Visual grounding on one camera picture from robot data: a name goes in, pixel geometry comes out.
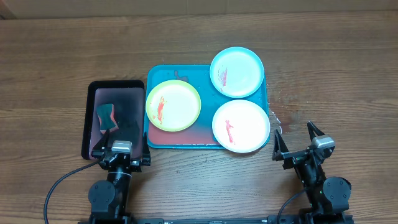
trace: blue tray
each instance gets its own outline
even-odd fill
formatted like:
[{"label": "blue tray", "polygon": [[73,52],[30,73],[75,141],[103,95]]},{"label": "blue tray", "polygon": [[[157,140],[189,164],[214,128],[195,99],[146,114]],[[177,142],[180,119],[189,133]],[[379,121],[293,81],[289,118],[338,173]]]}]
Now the blue tray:
[{"label": "blue tray", "polygon": [[[157,65],[147,77],[146,98],[158,84],[167,80],[183,80],[199,93],[201,111],[198,119],[189,128],[178,132],[167,132],[156,128],[145,114],[144,132],[148,145],[157,149],[224,149],[213,135],[211,122],[216,110],[224,103],[236,100],[221,94],[210,80],[210,65]],[[243,98],[259,105],[268,115],[266,79],[260,88]]]}]

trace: wall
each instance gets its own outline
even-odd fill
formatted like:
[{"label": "wall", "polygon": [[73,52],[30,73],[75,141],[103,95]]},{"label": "wall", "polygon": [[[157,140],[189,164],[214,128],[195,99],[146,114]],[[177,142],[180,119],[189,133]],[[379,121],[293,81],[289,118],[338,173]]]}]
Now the wall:
[{"label": "wall", "polygon": [[396,9],[398,0],[0,0],[6,19]]}]

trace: wooden tabletop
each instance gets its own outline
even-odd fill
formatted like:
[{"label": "wooden tabletop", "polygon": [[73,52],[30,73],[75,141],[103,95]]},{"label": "wooden tabletop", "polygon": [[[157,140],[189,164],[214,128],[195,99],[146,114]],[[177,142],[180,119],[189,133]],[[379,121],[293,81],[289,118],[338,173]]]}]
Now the wooden tabletop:
[{"label": "wooden tabletop", "polygon": [[[326,176],[352,185],[356,223],[398,220],[398,12],[0,21],[0,223],[43,223],[52,184],[80,157],[86,92],[94,80],[140,79],[157,64],[209,64],[247,47],[266,68],[272,129],[291,150],[310,144],[312,120],[336,141]],[[134,174],[137,218],[266,217],[302,189],[295,172],[260,151],[151,150]],[[65,179],[50,223],[90,215],[98,166]],[[285,213],[307,207],[305,196]]]}]

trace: plate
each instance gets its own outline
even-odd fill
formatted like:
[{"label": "plate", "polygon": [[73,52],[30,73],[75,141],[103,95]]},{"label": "plate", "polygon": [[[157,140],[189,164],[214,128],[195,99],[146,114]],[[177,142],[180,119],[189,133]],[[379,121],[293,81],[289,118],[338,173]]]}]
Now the plate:
[{"label": "plate", "polygon": [[266,112],[247,100],[223,104],[213,117],[213,134],[217,141],[233,152],[252,152],[268,139],[270,124]]},{"label": "plate", "polygon": [[264,79],[264,66],[260,58],[243,47],[222,50],[210,66],[210,78],[214,87],[232,98],[244,98],[253,94]]},{"label": "plate", "polygon": [[146,101],[146,113],[154,126],[164,131],[181,131],[191,126],[200,114],[197,90],[181,80],[155,86]]}]

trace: sauce stain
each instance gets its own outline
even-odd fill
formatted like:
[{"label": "sauce stain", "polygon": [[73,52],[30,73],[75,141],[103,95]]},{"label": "sauce stain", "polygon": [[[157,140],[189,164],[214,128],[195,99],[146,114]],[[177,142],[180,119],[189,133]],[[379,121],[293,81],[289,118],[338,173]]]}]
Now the sauce stain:
[{"label": "sauce stain", "polygon": [[229,120],[225,120],[225,123],[226,123],[226,132],[228,132],[229,142],[235,144],[231,134],[231,128],[233,128],[233,126],[230,125]]},{"label": "sauce stain", "polygon": [[184,81],[184,82],[188,82],[188,77],[187,77],[187,76],[179,77],[178,71],[174,71],[174,75],[175,75],[175,78],[176,78],[177,80],[181,80],[181,81]]},{"label": "sauce stain", "polygon": [[223,91],[223,88],[226,86],[226,76],[227,76],[228,69],[225,68],[225,71],[220,73],[220,69],[218,69],[218,80],[221,82],[223,87],[221,88],[221,91]]},{"label": "sauce stain", "polygon": [[157,119],[160,121],[160,124],[162,124],[163,120],[163,107],[165,103],[166,101],[164,100],[163,96],[160,97],[159,106],[157,107]]}]

